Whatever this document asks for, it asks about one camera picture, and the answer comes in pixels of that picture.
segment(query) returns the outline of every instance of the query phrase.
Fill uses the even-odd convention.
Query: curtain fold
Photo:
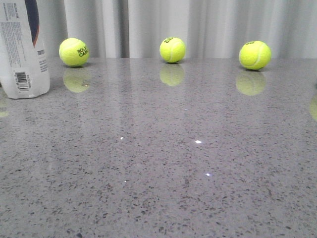
[[[316,0],[38,0],[49,56],[76,37],[92,57],[159,58],[169,36],[186,58],[235,58],[244,43],[266,42],[273,58],[316,58]]]

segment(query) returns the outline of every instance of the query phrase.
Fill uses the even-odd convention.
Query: glossy surface
[[[1,91],[0,238],[317,237],[317,60],[239,65],[55,58]]]

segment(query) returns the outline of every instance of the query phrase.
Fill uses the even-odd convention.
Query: tennis ball
[[[181,39],[168,37],[161,43],[159,53],[166,62],[175,63],[185,56],[186,46]]]
[[[261,72],[243,71],[236,77],[237,90],[247,96],[254,96],[265,89],[266,79]]]
[[[91,75],[85,68],[68,68],[63,81],[66,88],[73,93],[82,93],[90,87]]]
[[[68,38],[59,46],[60,59],[70,67],[82,66],[89,58],[87,45],[76,38]]]
[[[311,99],[311,103],[309,105],[309,112],[312,118],[317,121],[317,94],[313,96]]]
[[[271,60],[271,49],[262,41],[250,41],[240,50],[239,61],[247,69],[260,69]]]
[[[164,64],[159,72],[160,80],[171,87],[180,84],[184,76],[183,67],[179,64]]]

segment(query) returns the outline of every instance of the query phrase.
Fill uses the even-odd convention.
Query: plastic bottle
[[[36,0],[0,0],[0,83],[14,99],[50,88]]]

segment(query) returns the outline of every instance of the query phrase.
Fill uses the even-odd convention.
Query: gray speckled countertop
[[[49,63],[0,89],[0,238],[317,237],[317,59]]]

